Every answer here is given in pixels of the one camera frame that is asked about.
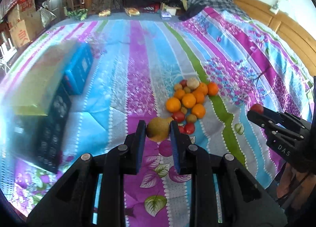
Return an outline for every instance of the pile of fruit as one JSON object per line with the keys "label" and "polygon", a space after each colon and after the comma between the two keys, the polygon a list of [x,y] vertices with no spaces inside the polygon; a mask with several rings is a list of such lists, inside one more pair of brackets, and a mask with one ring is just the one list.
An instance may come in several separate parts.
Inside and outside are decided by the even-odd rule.
{"label": "pile of fruit", "polygon": [[203,106],[205,96],[215,96],[218,93],[218,86],[214,82],[206,85],[196,78],[190,78],[177,83],[174,90],[173,97],[166,102],[166,108],[172,113],[171,117],[178,123],[186,121],[184,126],[179,125],[181,133],[193,134],[195,131],[194,123],[198,119],[202,119],[206,113]]}

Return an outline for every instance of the headboard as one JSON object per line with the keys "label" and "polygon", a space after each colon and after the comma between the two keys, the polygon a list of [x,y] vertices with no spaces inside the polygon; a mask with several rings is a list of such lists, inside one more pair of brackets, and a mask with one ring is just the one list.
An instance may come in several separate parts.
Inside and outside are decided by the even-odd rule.
{"label": "headboard", "polygon": [[233,0],[255,20],[275,31],[299,56],[311,76],[316,75],[316,41],[297,22],[279,11],[270,12],[271,6],[259,0]]}

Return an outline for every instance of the tomato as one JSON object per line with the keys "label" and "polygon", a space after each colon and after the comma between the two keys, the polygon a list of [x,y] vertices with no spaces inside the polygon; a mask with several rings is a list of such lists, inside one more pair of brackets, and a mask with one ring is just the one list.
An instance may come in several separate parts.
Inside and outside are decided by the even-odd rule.
{"label": "tomato", "polygon": [[195,125],[194,123],[187,123],[184,126],[184,130],[186,134],[192,134],[193,132],[195,132]]}
{"label": "tomato", "polygon": [[185,114],[182,113],[181,111],[178,112],[174,112],[171,116],[175,121],[177,121],[178,123],[183,122],[185,119]]}
{"label": "tomato", "polygon": [[260,104],[254,104],[251,106],[250,110],[253,110],[259,114],[263,114],[263,106]]}
{"label": "tomato", "polygon": [[182,126],[178,125],[178,128],[179,128],[180,133],[185,133],[184,128]]}
{"label": "tomato", "polygon": [[179,82],[179,83],[182,85],[183,88],[186,87],[186,80],[182,80],[182,81]]}

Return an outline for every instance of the orange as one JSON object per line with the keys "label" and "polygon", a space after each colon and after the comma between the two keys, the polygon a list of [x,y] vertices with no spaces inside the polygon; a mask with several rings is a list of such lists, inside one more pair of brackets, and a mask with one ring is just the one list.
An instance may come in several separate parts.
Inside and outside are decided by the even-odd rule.
{"label": "orange", "polygon": [[195,90],[192,92],[192,94],[195,96],[195,99],[197,100],[197,104],[203,104],[204,103],[204,95],[202,92]]}
{"label": "orange", "polygon": [[187,93],[183,96],[182,98],[182,104],[186,107],[186,108],[193,108],[195,103],[196,103],[196,98],[192,93]]}
{"label": "orange", "polygon": [[185,95],[185,91],[184,90],[177,90],[173,96],[176,97],[177,99],[181,100],[183,98],[183,96]]}
{"label": "orange", "polygon": [[203,118],[205,112],[205,107],[201,104],[196,104],[191,110],[191,114],[195,115],[198,119]]}
{"label": "orange", "polygon": [[181,102],[176,97],[171,97],[166,102],[166,108],[171,113],[177,112],[181,108]]}
{"label": "orange", "polygon": [[214,82],[210,82],[207,85],[207,88],[208,88],[208,95],[210,96],[215,96],[218,93],[218,86]]}
{"label": "orange", "polygon": [[206,96],[209,91],[209,89],[207,88],[207,85],[204,82],[201,82],[200,85],[195,90],[202,92],[204,96]]}

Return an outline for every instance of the blue box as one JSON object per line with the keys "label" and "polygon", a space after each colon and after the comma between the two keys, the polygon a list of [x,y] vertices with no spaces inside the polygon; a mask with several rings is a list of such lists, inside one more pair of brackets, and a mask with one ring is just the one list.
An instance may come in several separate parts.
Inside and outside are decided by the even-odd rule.
{"label": "blue box", "polygon": [[69,95],[82,94],[92,62],[93,56],[90,46],[87,43],[80,43],[66,67],[63,78],[63,84]]}

